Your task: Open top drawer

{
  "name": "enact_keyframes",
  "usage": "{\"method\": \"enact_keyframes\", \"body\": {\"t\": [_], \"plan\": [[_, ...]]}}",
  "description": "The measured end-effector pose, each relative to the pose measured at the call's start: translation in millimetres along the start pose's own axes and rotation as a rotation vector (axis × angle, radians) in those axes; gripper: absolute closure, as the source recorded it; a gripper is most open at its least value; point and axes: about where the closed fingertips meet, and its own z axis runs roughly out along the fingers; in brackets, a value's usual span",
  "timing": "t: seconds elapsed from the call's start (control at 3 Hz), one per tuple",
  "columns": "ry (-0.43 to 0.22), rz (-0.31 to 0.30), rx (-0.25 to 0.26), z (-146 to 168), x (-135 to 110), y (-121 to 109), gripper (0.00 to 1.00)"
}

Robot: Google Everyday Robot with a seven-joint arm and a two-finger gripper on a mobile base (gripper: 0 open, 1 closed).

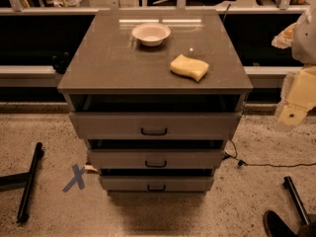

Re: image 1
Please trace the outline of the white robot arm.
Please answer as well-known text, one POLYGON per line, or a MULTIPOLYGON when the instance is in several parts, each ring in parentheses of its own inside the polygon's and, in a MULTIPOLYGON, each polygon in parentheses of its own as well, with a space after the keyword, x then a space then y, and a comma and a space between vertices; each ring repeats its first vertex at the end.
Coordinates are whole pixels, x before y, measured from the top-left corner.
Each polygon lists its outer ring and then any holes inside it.
POLYGON ((272 45, 290 47, 292 57, 303 67, 283 79, 277 104, 275 128, 289 131, 297 127, 316 107, 316 7, 310 6, 298 20, 281 31, 272 45))

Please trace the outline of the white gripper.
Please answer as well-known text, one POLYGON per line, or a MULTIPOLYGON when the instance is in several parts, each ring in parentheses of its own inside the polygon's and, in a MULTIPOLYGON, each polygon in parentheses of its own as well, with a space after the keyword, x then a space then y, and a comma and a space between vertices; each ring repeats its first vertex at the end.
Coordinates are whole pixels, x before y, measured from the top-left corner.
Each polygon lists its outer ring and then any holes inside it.
POLYGON ((290 131, 316 107, 316 66, 304 65, 298 72, 288 73, 280 97, 275 112, 275 129, 290 131))

